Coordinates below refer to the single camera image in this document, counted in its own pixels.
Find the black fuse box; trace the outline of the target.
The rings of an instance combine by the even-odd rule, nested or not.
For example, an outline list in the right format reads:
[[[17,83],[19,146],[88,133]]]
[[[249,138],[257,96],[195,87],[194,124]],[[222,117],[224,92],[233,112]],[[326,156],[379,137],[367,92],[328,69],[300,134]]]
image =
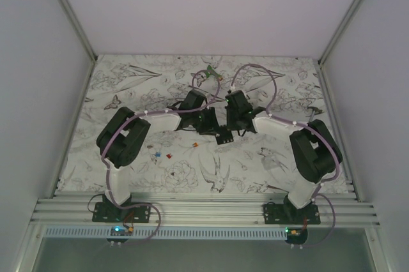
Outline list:
[[[215,139],[218,145],[229,144],[234,141],[231,130],[228,130],[226,126],[221,126],[216,132]]]

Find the metal pipe elbow fitting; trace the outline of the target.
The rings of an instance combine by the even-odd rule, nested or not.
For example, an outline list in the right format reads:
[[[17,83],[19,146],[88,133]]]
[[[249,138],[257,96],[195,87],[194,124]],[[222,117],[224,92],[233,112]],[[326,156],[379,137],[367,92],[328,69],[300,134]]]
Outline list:
[[[270,97],[265,91],[257,91],[252,101],[255,106],[266,107],[270,102]]]

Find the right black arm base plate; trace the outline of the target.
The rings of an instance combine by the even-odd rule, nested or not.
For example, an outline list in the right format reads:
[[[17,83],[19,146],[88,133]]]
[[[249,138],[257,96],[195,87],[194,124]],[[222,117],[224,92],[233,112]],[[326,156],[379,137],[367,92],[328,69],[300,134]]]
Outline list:
[[[292,204],[275,204],[268,202],[263,205],[263,218],[268,225],[319,225],[320,213],[317,205],[308,204],[297,209]]]

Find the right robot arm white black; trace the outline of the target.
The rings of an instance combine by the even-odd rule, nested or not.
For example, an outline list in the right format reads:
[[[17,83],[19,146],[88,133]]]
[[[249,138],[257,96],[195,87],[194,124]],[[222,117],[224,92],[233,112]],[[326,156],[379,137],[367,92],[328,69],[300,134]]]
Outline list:
[[[229,91],[226,102],[229,130],[276,136],[291,145],[298,174],[288,193],[291,203],[284,206],[283,215],[287,222],[299,223],[322,185],[337,179],[340,173],[343,156],[326,124],[319,119],[308,123],[291,121],[263,107],[254,108],[241,90]]]

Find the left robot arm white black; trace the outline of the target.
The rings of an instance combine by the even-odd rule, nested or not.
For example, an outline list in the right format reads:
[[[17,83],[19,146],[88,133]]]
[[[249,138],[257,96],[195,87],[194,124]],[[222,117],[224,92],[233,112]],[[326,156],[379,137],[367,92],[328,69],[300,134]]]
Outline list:
[[[105,196],[111,202],[107,214],[116,222],[130,214],[131,194],[127,167],[137,158],[145,138],[160,132],[175,132],[188,127],[201,135],[220,134],[215,108],[204,94],[193,89],[184,100],[164,110],[136,114],[128,107],[119,108],[97,137],[102,162],[107,166]]]

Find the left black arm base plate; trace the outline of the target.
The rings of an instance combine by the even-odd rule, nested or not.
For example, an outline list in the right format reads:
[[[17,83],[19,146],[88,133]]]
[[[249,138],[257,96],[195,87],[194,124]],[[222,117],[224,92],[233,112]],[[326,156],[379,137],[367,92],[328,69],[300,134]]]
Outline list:
[[[106,195],[102,195],[102,200],[95,204],[93,210],[92,222],[95,223],[148,223],[150,219],[151,208],[144,203],[132,202],[130,196],[120,209],[115,206]]]

